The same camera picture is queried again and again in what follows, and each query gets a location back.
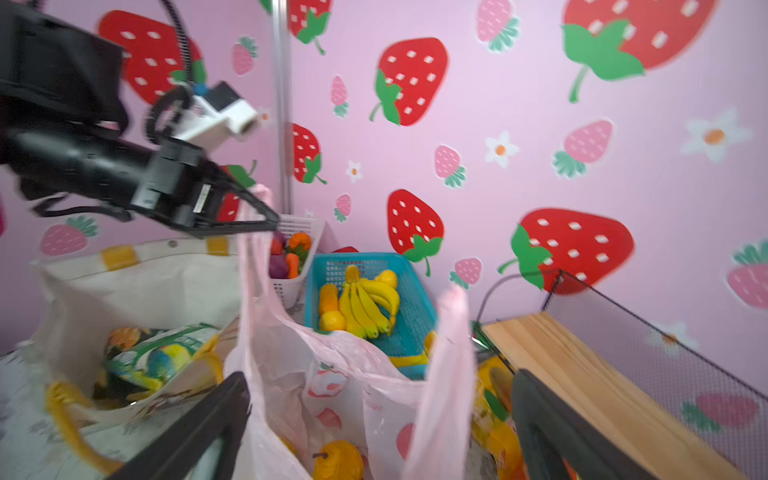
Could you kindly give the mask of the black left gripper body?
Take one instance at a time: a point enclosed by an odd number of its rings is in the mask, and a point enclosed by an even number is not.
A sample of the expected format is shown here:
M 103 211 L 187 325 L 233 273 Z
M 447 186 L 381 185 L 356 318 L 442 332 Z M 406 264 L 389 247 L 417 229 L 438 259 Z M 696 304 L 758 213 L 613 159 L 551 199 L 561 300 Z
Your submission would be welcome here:
M 141 215 L 193 237 L 228 232 L 217 219 L 228 178 L 190 143 L 165 139 L 150 149 L 75 124 L 31 122 L 8 128 L 1 152 L 40 217 Z

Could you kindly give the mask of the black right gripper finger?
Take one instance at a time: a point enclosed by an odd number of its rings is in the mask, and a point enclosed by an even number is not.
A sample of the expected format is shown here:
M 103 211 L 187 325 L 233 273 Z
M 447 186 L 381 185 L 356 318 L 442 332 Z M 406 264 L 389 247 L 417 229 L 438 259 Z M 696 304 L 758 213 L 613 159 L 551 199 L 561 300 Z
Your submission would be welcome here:
M 278 229 L 279 221 L 258 220 L 258 221 L 234 221 L 234 222 L 214 222 L 195 225 L 191 228 L 193 237 L 219 237 L 237 234 L 273 232 Z
M 241 372 L 229 375 L 111 479 L 184 479 L 201 465 L 204 479 L 231 479 L 250 415 Z
M 654 477 L 526 369 L 514 375 L 511 406 L 530 479 Z
M 224 196 L 224 221 L 269 221 L 278 225 L 279 214 L 274 209 L 272 190 L 264 184 L 256 184 L 248 191 L 259 201 L 259 207 L 254 207 L 234 193 L 227 193 Z

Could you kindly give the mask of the green snack packet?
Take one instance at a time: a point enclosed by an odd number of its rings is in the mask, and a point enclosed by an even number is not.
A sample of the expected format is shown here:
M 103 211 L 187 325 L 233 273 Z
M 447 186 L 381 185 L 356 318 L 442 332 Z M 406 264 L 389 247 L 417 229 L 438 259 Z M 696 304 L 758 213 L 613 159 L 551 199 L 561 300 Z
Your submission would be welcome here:
M 204 353 L 220 330 L 199 323 L 175 329 L 121 327 L 109 333 L 93 400 L 116 409 L 161 390 Z

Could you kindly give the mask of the pink plastic grocery bag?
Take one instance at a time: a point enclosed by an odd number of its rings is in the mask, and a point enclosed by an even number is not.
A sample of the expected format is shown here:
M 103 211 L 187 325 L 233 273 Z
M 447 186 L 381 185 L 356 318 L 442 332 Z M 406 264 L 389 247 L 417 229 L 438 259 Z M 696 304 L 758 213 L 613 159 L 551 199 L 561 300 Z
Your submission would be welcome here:
M 251 398 L 235 477 L 308 479 L 322 448 L 343 440 L 369 479 L 462 478 L 477 380 L 466 293 L 440 297 L 426 376 L 413 381 L 366 340 L 297 324 L 268 274 L 271 234 L 235 240 L 241 312 L 224 370 L 244 375 Z

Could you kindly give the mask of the white canvas tote bag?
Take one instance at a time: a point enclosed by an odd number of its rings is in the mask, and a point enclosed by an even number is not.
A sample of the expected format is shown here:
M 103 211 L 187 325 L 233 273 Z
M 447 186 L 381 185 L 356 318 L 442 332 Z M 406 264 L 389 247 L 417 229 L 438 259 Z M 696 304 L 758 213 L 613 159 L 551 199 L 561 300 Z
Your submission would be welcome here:
M 86 433 L 142 419 L 200 399 L 223 380 L 237 339 L 240 277 L 229 237 L 177 239 L 107 248 L 35 264 L 44 320 L 21 346 L 30 394 L 59 436 L 90 467 L 109 476 L 122 465 L 96 450 Z M 142 335 L 214 328 L 190 365 L 162 387 L 107 406 L 92 398 L 104 378 L 104 349 Z

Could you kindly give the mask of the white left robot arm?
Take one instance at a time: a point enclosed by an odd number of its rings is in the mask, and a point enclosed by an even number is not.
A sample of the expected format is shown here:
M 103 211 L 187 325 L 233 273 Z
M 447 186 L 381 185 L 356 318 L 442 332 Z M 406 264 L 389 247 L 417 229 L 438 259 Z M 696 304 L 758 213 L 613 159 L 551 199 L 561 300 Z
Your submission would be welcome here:
M 209 155 L 258 126 L 227 83 L 207 86 L 171 24 L 94 34 L 36 1 L 1 5 L 1 163 L 40 217 L 141 215 L 197 238 L 272 232 L 278 214 Z

